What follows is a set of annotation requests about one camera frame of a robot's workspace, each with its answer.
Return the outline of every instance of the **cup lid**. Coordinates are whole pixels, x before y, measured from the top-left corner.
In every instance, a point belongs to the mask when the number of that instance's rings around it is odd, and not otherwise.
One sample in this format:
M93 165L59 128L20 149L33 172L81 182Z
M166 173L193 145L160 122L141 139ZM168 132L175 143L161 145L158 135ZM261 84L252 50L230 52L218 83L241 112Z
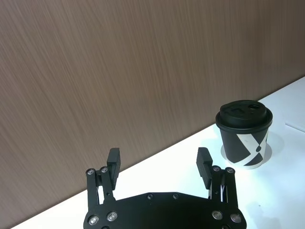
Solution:
M268 128L272 112L262 103L253 100L234 101L220 107L217 126L227 132L250 134Z

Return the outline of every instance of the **white tabletop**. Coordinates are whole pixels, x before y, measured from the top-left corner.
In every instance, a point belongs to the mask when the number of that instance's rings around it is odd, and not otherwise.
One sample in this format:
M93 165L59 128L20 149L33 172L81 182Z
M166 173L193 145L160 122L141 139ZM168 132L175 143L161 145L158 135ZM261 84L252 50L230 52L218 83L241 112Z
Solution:
M273 112L274 120L265 163L252 170L235 168L239 209L249 229L304 228L305 77L261 102ZM147 192L176 191L207 198L208 191L196 166L201 146L209 149L214 165L231 166L221 153L219 129L212 125L121 172L114 196L122 199ZM87 210L84 191L14 229L82 229Z

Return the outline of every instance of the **wood grain panel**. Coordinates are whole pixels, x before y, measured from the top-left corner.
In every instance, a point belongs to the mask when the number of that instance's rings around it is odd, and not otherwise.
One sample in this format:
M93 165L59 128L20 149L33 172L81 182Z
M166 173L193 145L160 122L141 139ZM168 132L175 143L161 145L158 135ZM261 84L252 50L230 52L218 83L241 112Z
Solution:
M305 73L301 0L1 0L0 228Z

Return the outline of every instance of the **screw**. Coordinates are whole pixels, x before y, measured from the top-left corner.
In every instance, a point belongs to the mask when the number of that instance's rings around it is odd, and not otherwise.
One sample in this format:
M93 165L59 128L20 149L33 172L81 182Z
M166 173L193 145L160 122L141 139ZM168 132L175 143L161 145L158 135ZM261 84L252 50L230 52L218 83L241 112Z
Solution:
M242 218L241 218L240 215L238 215L238 214L232 214L230 217L231 217L231 220L232 220L234 223L240 223L240 222L242 222Z
M94 173L94 169L89 169L88 171L87 171L87 174L88 175L91 175L91 174L93 174Z
M178 199L179 198L179 195L177 193L173 194L173 198L174 199Z
M118 214L116 214L114 211L112 211L112 212L108 213L107 220L112 222L112 221L115 221L117 217L118 217Z
M234 172L234 169L232 169L232 168L227 168L227 172L228 172L228 173L233 173L233 172Z
M214 167L213 167L213 170L214 170L215 172L218 172L218 171L220 170L220 168L219 168L218 166L214 166Z
M101 169L101 171L102 171L102 173L105 173L105 172L108 171L108 168L107 168L107 167L104 167L104 168Z
M213 211L212 216L216 220L221 220L223 218L223 214L220 211Z
M95 224L97 224L97 222L99 221L99 218L97 217L97 216L91 216L90 218L89 218L89 221L88 221L88 223L89 223L89 225L95 225Z
M147 195L147 198L148 198L148 199L152 199L152 198L153 198L153 194L148 194L148 195Z

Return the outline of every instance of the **black coffee cup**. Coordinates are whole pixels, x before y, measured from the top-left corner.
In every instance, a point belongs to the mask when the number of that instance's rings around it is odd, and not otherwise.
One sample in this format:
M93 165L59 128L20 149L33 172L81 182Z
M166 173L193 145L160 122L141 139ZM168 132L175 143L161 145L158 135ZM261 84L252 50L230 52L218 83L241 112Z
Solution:
M238 167L256 168L264 159L272 112L262 103L239 100L220 107L220 128L228 161Z

